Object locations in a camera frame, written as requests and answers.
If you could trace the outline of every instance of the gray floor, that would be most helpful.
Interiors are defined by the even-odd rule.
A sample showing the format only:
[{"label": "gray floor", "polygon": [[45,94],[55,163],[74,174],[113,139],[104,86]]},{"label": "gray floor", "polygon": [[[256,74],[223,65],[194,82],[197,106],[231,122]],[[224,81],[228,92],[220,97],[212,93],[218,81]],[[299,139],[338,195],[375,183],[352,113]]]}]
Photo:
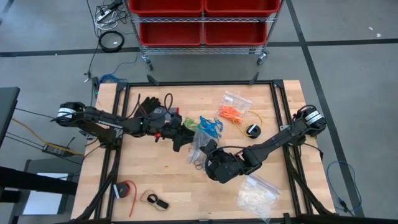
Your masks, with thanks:
[{"label": "gray floor", "polygon": [[[6,3],[0,0],[0,9]],[[102,1],[90,0],[90,3],[95,7]],[[293,4],[307,41],[398,38],[398,1],[301,0]],[[0,52],[96,46],[85,1],[15,0],[2,16],[5,18],[0,25]],[[119,29],[131,32],[129,26],[119,26]],[[298,41],[287,7],[281,12],[271,41]],[[133,35],[126,36],[125,46],[137,46]],[[347,161],[356,169],[367,217],[398,218],[398,153],[394,128],[398,112],[397,51],[398,44],[310,47]],[[148,72],[139,58],[136,64],[121,67],[116,75],[130,82],[145,82],[148,73],[159,81],[248,80],[259,71],[259,78],[263,80],[300,80],[307,103],[320,108],[301,47],[270,47],[269,52],[269,58],[261,67],[255,64],[256,56],[251,55],[153,56],[153,72]],[[136,54],[98,54],[92,73],[99,77],[110,73],[119,63],[133,61]],[[90,59],[91,54],[3,57],[0,86],[21,88],[19,108],[54,116],[62,102],[89,103],[91,85],[83,83],[83,73]],[[61,128],[45,118],[20,111],[16,111],[14,117],[56,144],[67,144],[76,136],[71,148],[83,151],[85,140],[77,129]],[[35,140],[14,123],[9,131]],[[336,160],[328,130],[319,135],[318,145],[325,152],[326,168]],[[6,139],[0,149],[0,165],[19,170],[24,168],[27,159],[50,157],[10,139]],[[337,166],[331,170],[331,182],[340,197],[348,202]],[[0,223],[7,223],[10,214],[11,206],[0,204]]]}]

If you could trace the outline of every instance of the red storage bin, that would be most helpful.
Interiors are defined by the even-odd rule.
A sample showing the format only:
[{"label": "red storage bin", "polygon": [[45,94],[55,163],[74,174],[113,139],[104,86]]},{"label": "red storage bin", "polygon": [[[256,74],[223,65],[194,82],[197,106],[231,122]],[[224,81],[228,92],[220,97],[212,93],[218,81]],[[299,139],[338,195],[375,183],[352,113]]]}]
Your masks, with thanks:
[{"label": "red storage bin", "polygon": [[266,43],[265,22],[207,22],[206,45],[262,45]]},{"label": "red storage bin", "polygon": [[270,16],[280,8],[279,0],[205,0],[207,16]]},{"label": "red storage bin", "polygon": [[143,22],[140,41],[146,46],[196,46],[201,44],[199,22]]},{"label": "red storage bin", "polygon": [[130,0],[130,11],[141,17],[201,16],[203,0]]}]

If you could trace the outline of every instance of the metal wire shelf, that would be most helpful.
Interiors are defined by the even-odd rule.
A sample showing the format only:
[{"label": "metal wire shelf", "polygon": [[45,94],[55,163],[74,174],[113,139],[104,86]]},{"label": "metal wire shelf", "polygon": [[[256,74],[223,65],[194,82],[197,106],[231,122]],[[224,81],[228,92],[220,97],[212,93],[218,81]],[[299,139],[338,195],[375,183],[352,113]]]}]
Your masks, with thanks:
[{"label": "metal wire shelf", "polygon": [[254,54],[264,53],[264,46],[242,46],[242,47],[146,47],[142,46],[142,53],[147,55],[228,55],[228,54]]},{"label": "metal wire shelf", "polygon": [[275,22],[270,17],[134,17],[133,22]]},{"label": "metal wire shelf", "polygon": [[[149,70],[153,70],[153,64],[148,55],[247,55],[253,54],[258,55],[257,64],[261,65],[264,63],[269,52],[267,51],[267,44],[269,37],[274,30],[275,24],[279,18],[280,11],[285,0],[280,0],[279,11],[276,12],[273,17],[205,17],[205,13],[202,13],[202,17],[137,17],[129,9],[129,1],[123,0],[124,6],[127,9],[127,14],[134,31],[134,35],[139,44],[141,51],[141,57],[147,64]],[[271,28],[268,31],[267,40],[264,45],[261,46],[206,46],[201,45],[198,47],[148,47],[143,46],[140,41],[140,36],[136,27],[136,22],[271,22]]]}]

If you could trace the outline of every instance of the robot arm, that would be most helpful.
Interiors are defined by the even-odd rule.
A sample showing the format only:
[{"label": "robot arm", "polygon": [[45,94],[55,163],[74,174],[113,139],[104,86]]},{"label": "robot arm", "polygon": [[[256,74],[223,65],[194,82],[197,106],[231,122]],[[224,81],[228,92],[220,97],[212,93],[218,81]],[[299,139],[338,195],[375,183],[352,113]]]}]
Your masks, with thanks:
[{"label": "robot arm", "polygon": [[224,152],[217,147],[215,141],[210,141],[200,150],[206,154],[205,169],[212,180],[224,184],[237,175],[249,175],[262,166],[268,155],[284,144],[293,146],[305,142],[305,135],[317,136],[326,128],[326,120],[314,106],[305,106],[294,115],[291,126],[288,126],[275,136],[261,144],[248,147],[238,147],[243,150],[237,154]]},{"label": "robot arm", "polygon": [[195,134],[194,131],[181,125],[182,117],[177,113],[171,114],[169,122],[165,122],[164,116],[123,118],[92,106],[85,106],[80,102],[61,104],[54,120],[61,126],[80,128],[85,134],[96,136],[102,147],[117,147],[117,130],[122,130],[137,138],[144,135],[155,136],[155,142],[159,138],[172,139],[173,150],[178,152],[181,146],[193,141]]}]

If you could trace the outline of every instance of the clear plastic bag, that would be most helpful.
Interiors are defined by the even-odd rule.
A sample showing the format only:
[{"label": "clear plastic bag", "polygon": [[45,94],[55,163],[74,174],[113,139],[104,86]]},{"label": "clear plastic bag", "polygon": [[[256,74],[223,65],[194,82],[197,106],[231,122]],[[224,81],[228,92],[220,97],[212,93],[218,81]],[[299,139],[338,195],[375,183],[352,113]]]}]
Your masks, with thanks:
[{"label": "clear plastic bag", "polygon": [[231,93],[230,91],[225,91],[224,96],[221,99],[220,106],[218,108],[218,114],[220,113],[220,109],[222,106],[233,106],[240,113],[239,116],[243,116],[243,114],[250,110],[253,101],[243,98],[237,94]]},{"label": "clear plastic bag", "polygon": [[279,190],[268,181],[248,175],[235,201],[239,208],[254,213],[265,223],[269,223],[279,195]]},{"label": "clear plastic bag", "polygon": [[214,139],[218,142],[217,138],[211,137],[202,129],[197,129],[193,136],[192,147],[190,148],[190,156],[188,157],[188,164],[194,164],[195,167],[200,170],[204,168],[206,155],[201,152],[200,147],[206,146],[207,143]]}]

